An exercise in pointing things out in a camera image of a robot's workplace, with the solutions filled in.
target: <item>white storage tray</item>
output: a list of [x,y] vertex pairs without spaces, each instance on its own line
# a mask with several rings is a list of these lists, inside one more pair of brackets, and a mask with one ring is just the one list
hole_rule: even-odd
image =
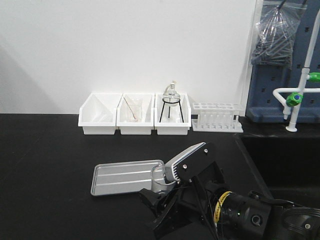
[[78,126],[85,135],[113,135],[122,94],[91,93],[79,110]]
[[163,108],[163,95],[157,93],[155,95],[154,106],[154,127],[157,130],[158,135],[187,135],[188,130],[191,127],[191,107],[186,93],[180,94],[180,104],[182,109],[183,121],[180,112],[180,106],[170,107],[164,105],[163,114],[160,122],[161,111]]
[[154,129],[154,93],[124,93],[116,125],[122,135],[150,135]]

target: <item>metal tray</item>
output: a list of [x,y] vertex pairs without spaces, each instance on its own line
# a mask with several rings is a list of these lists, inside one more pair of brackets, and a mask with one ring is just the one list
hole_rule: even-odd
[[151,170],[162,160],[99,164],[93,172],[91,195],[111,195],[151,190]]

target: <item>black countertop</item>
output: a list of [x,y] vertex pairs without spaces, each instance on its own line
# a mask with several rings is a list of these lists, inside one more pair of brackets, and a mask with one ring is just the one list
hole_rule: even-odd
[[[249,135],[288,135],[282,124],[241,119]],[[318,134],[300,126],[303,134]],[[160,159],[212,142],[226,182],[239,194],[265,192],[234,133],[193,132],[187,136],[84,135],[78,115],[0,114],[0,239],[153,239],[154,220],[137,193],[93,197],[98,164]],[[190,226],[166,239],[211,239],[205,227]]]

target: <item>lab sink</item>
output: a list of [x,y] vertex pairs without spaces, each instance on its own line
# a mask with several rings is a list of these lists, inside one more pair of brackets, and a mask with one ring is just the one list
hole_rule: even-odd
[[239,139],[244,156],[253,161],[275,199],[320,208],[320,138],[251,135]]

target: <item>white faucet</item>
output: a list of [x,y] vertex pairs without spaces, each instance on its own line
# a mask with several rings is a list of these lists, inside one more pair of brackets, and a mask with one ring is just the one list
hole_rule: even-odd
[[[320,93],[320,88],[306,88],[307,80],[313,80],[315,82],[319,82],[318,77],[320,74],[317,73],[310,73],[310,63],[312,60],[312,56],[314,53],[318,32],[320,28],[320,10],[318,11],[314,26],[312,30],[312,35],[308,47],[308,52],[306,54],[304,67],[301,70],[301,77],[298,87],[296,88],[277,88],[273,90],[273,95],[275,98],[283,105],[283,118],[286,120],[288,119],[288,116],[291,114],[291,108],[293,107],[292,115],[290,118],[290,123],[285,128],[290,132],[296,132],[296,123],[297,118],[300,110],[301,101],[303,98],[304,93]],[[295,99],[296,104],[288,104],[288,98],[285,99],[283,96],[280,95],[280,93],[292,93],[291,98]]]

